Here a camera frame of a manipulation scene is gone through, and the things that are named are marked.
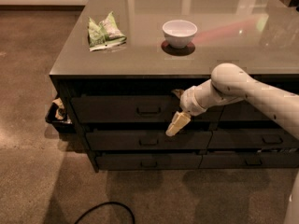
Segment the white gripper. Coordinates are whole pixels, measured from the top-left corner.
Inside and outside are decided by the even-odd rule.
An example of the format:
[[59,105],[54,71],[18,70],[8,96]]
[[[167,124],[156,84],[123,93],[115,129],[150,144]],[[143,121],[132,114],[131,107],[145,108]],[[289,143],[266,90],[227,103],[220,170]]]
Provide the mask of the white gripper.
[[195,86],[188,88],[186,91],[173,89],[171,92],[180,99],[179,105],[183,112],[175,113],[165,132],[167,136],[176,135],[191,121],[191,116],[196,117],[206,112],[206,109],[200,106],[195,98]]

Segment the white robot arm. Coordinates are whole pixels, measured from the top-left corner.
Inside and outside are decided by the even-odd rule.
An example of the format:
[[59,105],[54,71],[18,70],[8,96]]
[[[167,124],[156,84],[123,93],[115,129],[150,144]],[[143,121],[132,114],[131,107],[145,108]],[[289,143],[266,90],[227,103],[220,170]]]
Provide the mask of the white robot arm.
[[[175,113],[165,132],[167,136],[174,136],[183,129],[191,117],[205,113],[210,107],[216,105],[229,105],[245,100],[260,112],[273,120],[286,132],[297,140],[299,138],[299,96],[288,91],[264,84],[250,77],[244,70],[232,63],[222,63],[216,66],[211,79],[199,86],[192,86],[186,91],[176,89],[172,91],[180,100],[182,112]],[[283,224],[298,224],[299,217],[299,173],[293,180],[292,192],[288,197],[286,214]],[[213,223],[224,224],[224,218],[236,217],[229,215],[228,201],[216,204],[216,199],[208,198],[214,202],[216,211],[208,216]]]

